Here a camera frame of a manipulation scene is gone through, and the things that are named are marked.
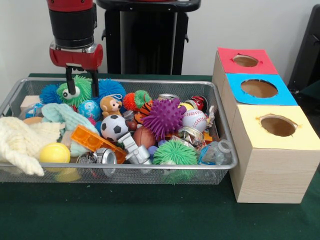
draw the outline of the toy eye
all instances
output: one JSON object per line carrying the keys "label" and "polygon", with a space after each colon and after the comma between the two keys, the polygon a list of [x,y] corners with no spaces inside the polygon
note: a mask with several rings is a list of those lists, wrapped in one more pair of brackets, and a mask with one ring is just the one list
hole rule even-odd
{"label": "toy eye", "polygon": [[73,96],[68,92],[68,89],[63,90],[62,96],[67,100],[70,100],[73,98]]}
{"label": "toy eye", "polygon": [[68,89],[65,89],[63,90],[62,92],[62,96],[67,99],[67,100],[70,100],[70,99],[73,99],[73,98],[76,98],[80,95],[80,88],[79,87],[75,87],[75,94],[74,95],[71,95],[68,91]]}

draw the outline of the white wall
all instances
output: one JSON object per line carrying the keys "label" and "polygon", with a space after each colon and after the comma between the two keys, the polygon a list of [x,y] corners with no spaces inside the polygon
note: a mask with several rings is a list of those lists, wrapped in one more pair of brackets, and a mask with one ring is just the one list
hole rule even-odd
{"label": "white wall", "polygon": [[[266,49],[289,81],[312,7],[317,0],[202,0],[189,13],[189,43],[182,74],[211,75],[217,47]],[[95,39],[101,43],[104,11],[98,7]],[[29,73],[64,73],[49,57],[53,39],[45,0],[0,1],[0,102]],[[100,72],[107,71],[106,59]]]}

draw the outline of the purple spiky ball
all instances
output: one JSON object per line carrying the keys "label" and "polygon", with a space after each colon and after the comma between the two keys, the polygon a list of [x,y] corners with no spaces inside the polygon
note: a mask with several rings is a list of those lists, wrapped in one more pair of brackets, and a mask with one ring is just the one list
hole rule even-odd
{"label": "purple spiky ball", "polygon": [[150,115],[142,118],[143,126],[149,128],[157,140],[165,139],[166,134],[176,133],[182,128],[185,107],[178,108],[179,98],[154,100]]}

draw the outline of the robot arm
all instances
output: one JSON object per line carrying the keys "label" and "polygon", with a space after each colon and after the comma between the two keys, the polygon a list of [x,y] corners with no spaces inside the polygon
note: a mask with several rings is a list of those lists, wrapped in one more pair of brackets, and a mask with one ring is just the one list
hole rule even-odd
{"label": "robot arm", "polygon": [[72,70],[87,71],[92,77],[92,95],[99,96],[98,67],[103,48],[94,41],[97,6],[93,0],[47,0],[54,41],[50,58],[54,65],[65,68],[68,91],[76,93]]}

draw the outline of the blue paper top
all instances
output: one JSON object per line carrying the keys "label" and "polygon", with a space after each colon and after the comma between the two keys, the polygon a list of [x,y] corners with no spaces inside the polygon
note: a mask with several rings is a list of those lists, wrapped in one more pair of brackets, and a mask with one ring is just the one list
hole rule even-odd
{"label": "blue paper top", "polygon": [[[253,105],[298,105],[284,81],[277,74],[227,73],[226,76],[235,99],[240,103]],[[276,87],[277,94],[272,97],[265,98],[250,95],[249,93],[245,92],[241,86],[243,82],[248,80],[260,80],[270,83]]]}

